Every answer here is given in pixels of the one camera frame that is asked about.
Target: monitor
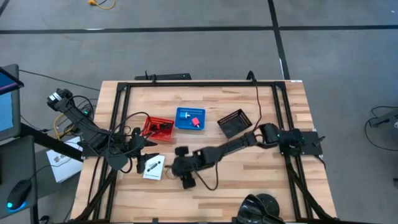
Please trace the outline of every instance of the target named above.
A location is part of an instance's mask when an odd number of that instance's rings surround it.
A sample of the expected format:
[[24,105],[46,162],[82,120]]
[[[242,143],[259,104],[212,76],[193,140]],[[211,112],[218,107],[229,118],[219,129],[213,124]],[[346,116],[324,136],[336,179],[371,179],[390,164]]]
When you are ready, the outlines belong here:
[[10,73],[0,68],[0,95],[23,87],[24,84]]
[[[7,75],[11,75],[12,80],[19,78],[19,67],[16,64],[1,67],[0,72],[0,86],[8,82]],[[0,141],[16,137],[20,131],[19,87],[17,87],[14,91],[0,94]]]

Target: red basket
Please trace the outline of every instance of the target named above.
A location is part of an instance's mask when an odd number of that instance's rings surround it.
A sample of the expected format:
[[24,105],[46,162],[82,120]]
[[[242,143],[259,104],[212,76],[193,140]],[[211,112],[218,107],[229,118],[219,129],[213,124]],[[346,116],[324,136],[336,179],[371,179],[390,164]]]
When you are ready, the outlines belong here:
[[145,120],[145,124],[144,127],[147,127],[145,130],[143,130],[142,135],[146,135],[150,132],[149,127],[152,124],[164,124],[164,123],[169,123],[172,124],[172,127],[169,129],[165,129],[165,130],[160,130],[157,131],[155,134],[152,134],[151,136],[149,136],[150,139],[157,139],[157,140],[163,140],[163,141],[170,141],[172,138],[172,133],[173,133],[173,128],[174,128],[174,121],[169,120],[169,119],[164,119],[164,118],[155,118],[155,117],[147,117],[147,119]]

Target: red object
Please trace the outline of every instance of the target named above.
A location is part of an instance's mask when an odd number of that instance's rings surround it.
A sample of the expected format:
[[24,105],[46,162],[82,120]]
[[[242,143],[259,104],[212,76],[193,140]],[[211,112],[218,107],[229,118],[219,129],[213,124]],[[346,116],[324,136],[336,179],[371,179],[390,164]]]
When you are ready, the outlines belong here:
[[159,126],[160,124],[168,123],[171,124],[171,128],[169,129],[161,129],[160,131],[156,131],[154,134],[149,136],[150,139],[157,139],[157,140],[163,140],[163,141],[170,141],[172,138],[173,134],[173,128],[174,128],[174,121],[169,120],[169,119],[164,119],[164,118],[156,118],[156,117],[147,117],[144,123],[144,127],[147,127],[145,130],[142,131],[142,135],[146,135],[151,132],[149,129],[151,125],[156,125]]
[[195,127],[199,127],[199,124],[200,124],[199,119],[198,118],[192,118],[192,124]]

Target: black stripe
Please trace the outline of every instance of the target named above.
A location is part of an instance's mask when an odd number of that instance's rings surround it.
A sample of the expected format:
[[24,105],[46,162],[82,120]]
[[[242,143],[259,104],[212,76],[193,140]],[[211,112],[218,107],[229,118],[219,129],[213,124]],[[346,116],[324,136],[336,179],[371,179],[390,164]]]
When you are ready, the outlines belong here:
[[398,25],[371,26],[281,26],[279,30],[381,30],[398,29]]
[[[5,0],[0,7],[0,15],[6,7]],[[274,30],[383,30],[398,29],[398,25],[373,25],[373,26],[281,26],[278,27],[275,19],[275,8],[271,11],[273,26],[223,26],[223,27],[153,27],[153,28],[109,28],[100,30],[90,29],[35,29],[35,30],[0,30],[0,34],[117,34],[117,33],[145,33],[145,32],[216,32],[216,31],[264,31]]]
[[280,63],[282,65],[282,72],[284,79],[290,80],[289,69],[287,68],[287,61],[285,56],[284,45],[282,43],[282,37],[280,36],[278,20],[276,17],[276,11],[273,0],[268,0],[269,12],[271,13],[272,26],[274,28],[274,35],[276,41],[276,47],[278,49],[278,55],[280,58]]
[[273,30],[271,26],[222,26],[222,27],[154,27],[110,29],[48,29],[48,30],[0,30],[0,34],[109,34],[140,32],[204,32],[204,31],[259,31]]
[[4,2],[2,3],[2,5],[0,7],[0,16],[4,12],[4,10],[6,9],[6,7],[7,7],[9,2],[10,2],[10,0],[4,0]]

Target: blue light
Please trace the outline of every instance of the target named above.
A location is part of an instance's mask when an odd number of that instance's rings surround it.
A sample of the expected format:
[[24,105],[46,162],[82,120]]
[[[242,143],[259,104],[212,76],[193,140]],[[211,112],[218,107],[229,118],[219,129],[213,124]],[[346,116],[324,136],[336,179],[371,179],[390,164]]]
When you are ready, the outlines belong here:
[[10,209],[9,204],[11,204],[11,206],[12,206],[12,203],[7,203],[7,207],[8,207],[8,211],[9,212],[18,212],[19,210],[22,210],[23,208],[26,207],[27,202],[24,202],[19,208],[14,209],[14,210]]

